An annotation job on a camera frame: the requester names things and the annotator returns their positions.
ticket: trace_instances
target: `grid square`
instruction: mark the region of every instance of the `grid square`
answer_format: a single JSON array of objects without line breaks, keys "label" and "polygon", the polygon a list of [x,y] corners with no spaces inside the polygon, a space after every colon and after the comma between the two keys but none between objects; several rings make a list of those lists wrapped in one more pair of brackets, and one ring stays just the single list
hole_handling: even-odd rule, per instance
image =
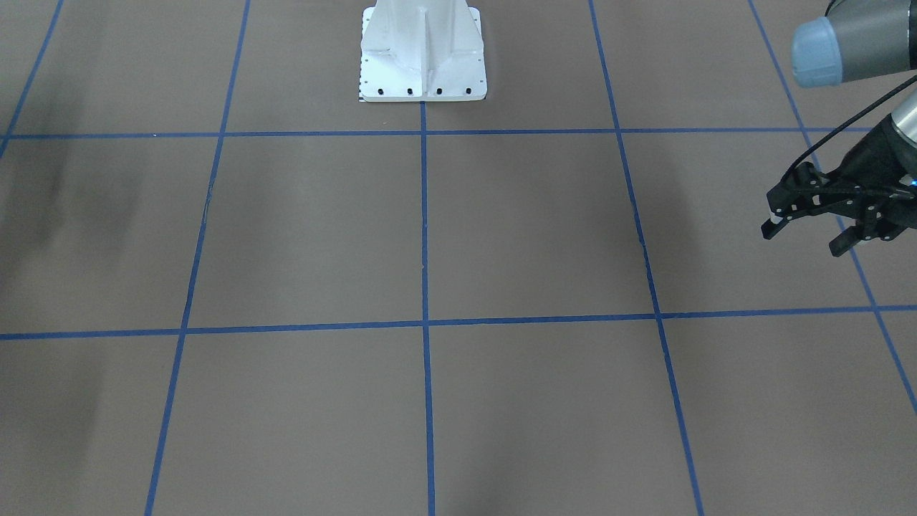
[{"label": "grid square", "polygon": [[895,343],[895,351],[901,360],[904,373],[911,382],[911,389],[917,387],[917,314],[914,312],[885,312],[882,314],[889,335]]},{"label": "grid square", "polygon": [[140,514],[174,337],[0,342],[0,512]]},{"label": "grid square", "polygon": [[431,329],[436,513],[694,511],[653,321]]},{"label": "grid square", "polygon": [[[799,87],[796,84],[796,80],[793,79],[792,58],[790,57],[793,33],[799,25],[824,15],[824,9],[827,5],[827,2],[792,2],[790,0],[755,2],[755,7],[761,16],[761,22],[764,24],[768,38],[774,48],[774,54],[780,64],[780,69],[786,77],[793,100],[796,101],[796,106],[800,111],[800,116],[802,116],[802,123],[811,128],[834,128],[841,125],[848,118],[872,104],[877,98],[885,95],[891,88],[904,82],[907,78],[907,75],[898,73],[853,83],[844,83],[839,86]],[[871,127],[876,125],[883,117],[888,115],[895,102],[892,100],[884,107],[880,107],[870,113],[858,121],[856,126]]]},{"label": "grid square", "polygon": [[419,148],[401,136],[226,140],[192,323],[420,319]]},{"label": "grid square", "polygon": [[652,312],[614,136],[431,137],[434,318]]},{"label": "grid square", "polygon": [[864,306],[831,217],[761,237],[767,191],[804,150],[799,134],[624,136],[663,311]]},{"label": "grid square", "polygon": [[797,127],[745,2],[596,2],[622,127]]},{"label": "grid square", "polygon": [[666,322],[708,514],[908,514],[917,425],[872,314]]},{"label": "grid square", "polygon": [[14,140],[0,162],[0,332],[176,328],[212,139]]},{"label": "grid square", "polygon": [[418,130],[416,103],[359,101],[360,27],[373,0],[253,2],[231,130]]},{"label": "grid square", "polygon": [[418,329],[190,336],[156,512],[426,512]]},{"label": "grid square", "polygon": [[[812,134],[818,140],[821,133]],[[850,151],[865,132],[844,132],[835,136],[818,151],[819,164],[824,172],[837,168],[844,155]],[[847,226],[853,225],[851,219],[844,219]],[[841,232],[834,224],[834,234],[824,235],[823,240],[830,240]],[[917,304],[917,276],[908,274],[908,267],[913,261],[917,249],[917,230],[905,230],[894,241],[871,241],[858,245],[856,255],[863,266],[863,272],[869,282],[873,297],[880,305]]]},{"label": "grid square", "polygon": [[41,49],[56,1],[0,4],[0,131],[6,134]]},{"label": "grid square", "polygon": [[586,2],[470,2],[481,11],[487,98],[431,103],[430,129],[613,126]]},{"label": "grid square", "polygon": [[18,134],[214,131],[242,2],[65,2]]}]

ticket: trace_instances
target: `light blue end cap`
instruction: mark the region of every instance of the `light blue end cap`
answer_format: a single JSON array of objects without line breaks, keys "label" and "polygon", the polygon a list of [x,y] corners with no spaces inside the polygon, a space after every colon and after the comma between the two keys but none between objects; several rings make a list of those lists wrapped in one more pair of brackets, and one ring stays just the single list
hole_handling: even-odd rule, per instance
[{"label": "light blue end cap", "polygon": [[803,88],[837,86],[844,78],[841,49],[826,17],[803,23],[793,35],[793,77]]}]

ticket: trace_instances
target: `cable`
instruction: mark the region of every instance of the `cable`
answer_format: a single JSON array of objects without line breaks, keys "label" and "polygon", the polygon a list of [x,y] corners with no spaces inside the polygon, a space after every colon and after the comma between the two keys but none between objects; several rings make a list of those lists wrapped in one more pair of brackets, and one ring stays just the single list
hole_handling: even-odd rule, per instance
[{"label": "cable", "polygon": [[843,131],[844,129],[847,129],[848,127],[850,127],[851,124],[853,124],[853,123],[856,122],[857,120],[859,120],[859,119],[861,119],[862,117],[864,117],[866,114],[868,114],[868,113],[869,113],[870,111],[872,111],[873,109],[875,109],[875,108],[879,107],[880,105],[884,104],[887,100],[889,100],[889,99],[892,98],[893,96],[895,96],[895,95],[901,93],[902,90],[904,90],[905,88],[907,88],[908,86],[910,86],[911,84],[914,84],[914,83],[917,83],[917,75],[914,75],[913,77],[911,77],[911,78],[908,79],[907,81],[904,81],[903,83],[899,84],[899,85],[896,86],[894,89],[892,89],[891,91],[889,91],[888,93],[886,93],[885,95],[883,95],[879,100],[877,100],[876,102],[873,102],[872,104],[870,104],[866,109],[864,109],[864,110],[860,111],[859,113],[853,115],[848,121],[846,121],[846,122],[844,122],[843,124],[837,126],[837,128],[836,128],[835,130],[829,132],[824,138],[822,138],[821,140],[818,140],[817,142],[815,142],[815,144],[812,145],[812,146],[809,148],[809,150],[807,150],[806,152],[803,152],[802,155],[801,155],[799,158],[796,158],[796,161],[793,162],[792,165],[790,165],[790,168],[787,169],[787,172],[783,175],[783,178],[782,178],[780,181],[781,181],[781,182],[786,181],[787,178],[790,177],[790,175],[793,173],[793,171],[796,170],[796,167],[798,167],[798,166],[800,165],[800,163],[802,163],[803,160],[805,160],[805,159],[808,158],[810,155],[812,155],[813,152],[817,151],[817,150],[819,149],[819,147],[821,147],[822,145],[824,145],[828,140],[830,140],[831,138],[837,136],[838,133],[840,133],[840,132]]},{"label": "cable", "polygon": [[831,12],[831,9],[834,9],[835,7],[837,7],[837,5],[840,4],[841,2],[844,2],[844,0],[831,0],[831,3],[828,4],[828,8],[824,10],[824,15],[828,16],[828,13]]}]

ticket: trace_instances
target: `white metal pedestal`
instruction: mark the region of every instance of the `white metal pedestal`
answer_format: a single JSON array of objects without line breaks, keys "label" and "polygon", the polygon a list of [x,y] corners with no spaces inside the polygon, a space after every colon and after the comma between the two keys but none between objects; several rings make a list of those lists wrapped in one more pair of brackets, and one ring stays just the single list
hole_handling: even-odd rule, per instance
[{"label": "white metal pedestal", "polygon": [[465,0],[378,0],[363,12],[359,99],[455,102],[487,95],[481,13]]}]

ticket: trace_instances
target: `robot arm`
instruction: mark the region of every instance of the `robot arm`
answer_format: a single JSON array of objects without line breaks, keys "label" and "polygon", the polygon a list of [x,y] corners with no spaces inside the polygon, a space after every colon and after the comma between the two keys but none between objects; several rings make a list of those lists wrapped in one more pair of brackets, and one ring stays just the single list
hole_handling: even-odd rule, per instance
[{"label": "robot arm", "polygon": [[[911,0],[835,0],[825,17],[803,24],[793,41],[793,74],[803,87],[914,68],[917,9],[911,12]],[[890,241],[908,228],[917,229],[917,93],[879,122],[829,174],[803,161],[914,82],[917,76],[832,131],[790,166],[768,192],[771,219],[761,226],[765,239],[792,220],[823,213],[856,221],[829,244],[834,256],[862,241]]]}]

